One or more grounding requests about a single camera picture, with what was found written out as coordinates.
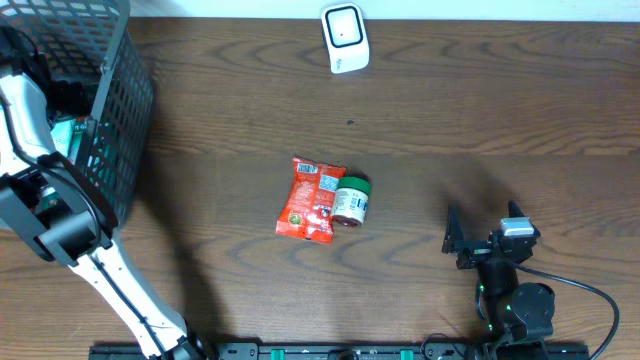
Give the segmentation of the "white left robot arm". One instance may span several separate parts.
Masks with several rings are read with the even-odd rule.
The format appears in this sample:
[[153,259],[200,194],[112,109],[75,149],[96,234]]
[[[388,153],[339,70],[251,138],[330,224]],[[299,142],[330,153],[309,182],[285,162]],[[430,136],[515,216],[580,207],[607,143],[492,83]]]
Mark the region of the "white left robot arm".
[[89,283],[148,359],[209,359],[183,316],[145,280],[102,193],[57,152],[47,100],[26,73],[1,70],[1,219],[46,261]]

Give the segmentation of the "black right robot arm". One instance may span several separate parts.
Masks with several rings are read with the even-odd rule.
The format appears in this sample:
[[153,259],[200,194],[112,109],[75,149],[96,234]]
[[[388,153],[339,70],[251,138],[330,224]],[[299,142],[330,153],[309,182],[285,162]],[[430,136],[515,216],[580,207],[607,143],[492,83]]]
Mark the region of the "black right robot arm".
[[515,202],[508,203],[508,212],[485,241],[472,241],[465,238],[451,206],[442,245],[443,253],[457,256],[458,269],[478,274],[477,312],[489,325],[480,347],[491,359],[501,347],[531,344],[553,334],[555,293],[542,283],[521,283],[516,273],[533,255],[540,232]]

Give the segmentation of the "orange snack packet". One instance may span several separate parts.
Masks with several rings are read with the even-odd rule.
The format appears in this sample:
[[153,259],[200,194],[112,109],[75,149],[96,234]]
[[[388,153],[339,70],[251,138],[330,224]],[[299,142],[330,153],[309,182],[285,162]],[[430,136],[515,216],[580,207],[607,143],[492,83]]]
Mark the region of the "orange snack packet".
[[276,222],[276,233],[330,244],[334,234],[331,209],[346,168],[300,157],[294,157],[292,162],[292,186]]

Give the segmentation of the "mint green wipes pack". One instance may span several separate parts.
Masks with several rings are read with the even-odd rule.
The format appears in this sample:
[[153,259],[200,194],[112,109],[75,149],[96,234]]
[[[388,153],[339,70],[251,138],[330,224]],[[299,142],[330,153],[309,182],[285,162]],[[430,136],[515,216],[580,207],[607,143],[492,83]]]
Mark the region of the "mint green wipes pack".
[[69,155],[75,123],[74,119],[58,122],[51,130],[55,149],[64,156]]

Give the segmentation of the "green lid spice jar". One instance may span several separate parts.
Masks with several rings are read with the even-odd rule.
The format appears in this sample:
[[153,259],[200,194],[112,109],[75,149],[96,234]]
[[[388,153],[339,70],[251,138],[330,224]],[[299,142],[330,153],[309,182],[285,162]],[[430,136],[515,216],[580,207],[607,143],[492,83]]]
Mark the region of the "green lid spice jar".
[[368,209],[371,184],[359,177],[345,176],[338,181],[331,219],[342,226],[360,227]]

